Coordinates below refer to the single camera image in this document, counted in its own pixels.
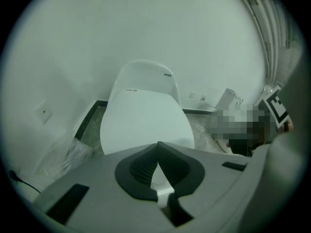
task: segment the wall outlet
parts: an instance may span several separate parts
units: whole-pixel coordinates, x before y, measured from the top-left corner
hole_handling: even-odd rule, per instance
[[[190,92],[190,95],[189,95],[189,98],[192,99],[192,98],[194,98],[194,96],[195,96],[195,91],[191,91],[191,92]]]
[[[43,124],[46,124],[46,122],[53,115],[53,112],[52,112],[48,102],[44,101],[35,109],[35,114],[41,120],[41,122]]]

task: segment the person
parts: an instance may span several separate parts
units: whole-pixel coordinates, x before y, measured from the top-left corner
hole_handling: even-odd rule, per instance
[[[241,154],[247,157],[251,157],[253,154],[253,151],[264,144],[270,144],[271,141],[264,140],[264,129],[259,130],[259,139],[257,142],[250,142],[245,139],[229,139],[229,143],[227,143],[227,147],[231,148],[232,153],[234,154]],[[282,126],[278,129],[276,129],[278,134],[283,134],[286,132],[293,132],[294,131],[294,125],[292,120],[289,118]]]

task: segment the toilet seat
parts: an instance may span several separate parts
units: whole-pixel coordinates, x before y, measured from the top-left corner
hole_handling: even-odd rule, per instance
[[[191,126],[172,96],[130,88],[109,101],[100,139],[104,154],[158,141],[194,148]]]

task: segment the black baseboard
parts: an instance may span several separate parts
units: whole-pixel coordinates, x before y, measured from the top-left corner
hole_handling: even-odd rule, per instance
[[[81,141],[81,138],[84,134],[84,131],[86,130],[86,127],[88,126],[89,122],[91,121],[95,111],[97,110],[98,107],[107,107],[108,101],[102,101],[102,100],[97,100],[86,117],[83,119],[76,135],[75,138],[77,138],[79,141]]]
[[[197,115],[210,115],[212,114],[211,111],[198,111],[198,110],[189,110],[189,109],[183,109],[185,114],[197,114]]]
[[[81,138],[84,134],[84,131],[86,130],[87,125],[92,119],[92,116],[94,115],[95,111],[97,110],[98,107],[107,107],[108,101],[103,101],[103,100],[97,100],[86,117],[83,119],[76,135],[75,138],[77,138],[79,141],[81,141]],[[212,112],[210,111],[198,111],[198,110],[189,110],[189,109],[183,109],[185,114],[197,114],[197,115],[210,115]]]

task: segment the gray plastic surface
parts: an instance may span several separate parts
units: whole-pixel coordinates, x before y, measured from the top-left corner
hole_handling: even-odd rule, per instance
[[[188,154],[192,158],[203,157],[199,151],[170,143],[167,144],[175,147],[184,154]],[[204,164],[204,168],[206,168],[206,178],[191,196],[184,196],[178,199],[180,205],[192,216],[195,216],[195,219],[184,224],[182,227],[178,227],[174,232],[226,232],[226,230],[231,233],[238,232],[243,213],[260,181],[269,146],[263,145],[257,148],[252,158],[220,154],[215,154],[217,157],[214,158],[214,154],[212,153],[207,153],[206,156],[208,158],[201,158],[200,161]],[[221,162],[220,159],[223,159],[239,164],[243,164],[248,160],[246,169],[240,172],[239,177],[231,186],[227,187],[226,191],[225,184],[221,185],[223,192],[221,196],[214,194],[218,191],[216,187],[212,188],[216,184],[211,183],[207,178],[207,174],[212,170],[212,168],[208,167],[207,163],[205,164],[209,158],[213,158],[214,161]]]
[[[193,217],[200,216],[217,203],[243,174],[241,171],[222,166],[224,162],[246,165],[251,160],[244,156],[207,153],[169,143],[168,145],[200,161],[205,169],[205,177],[195,192],[178,199],[180,205]]]
[[[137,200],[117,183],[115,169],[123,158],[149,145],[92,159],[57,180],[34,202],[46,213],[74,184],[89,190],[66,226],[79,232],[162,232],[173,224],[154,201]]]

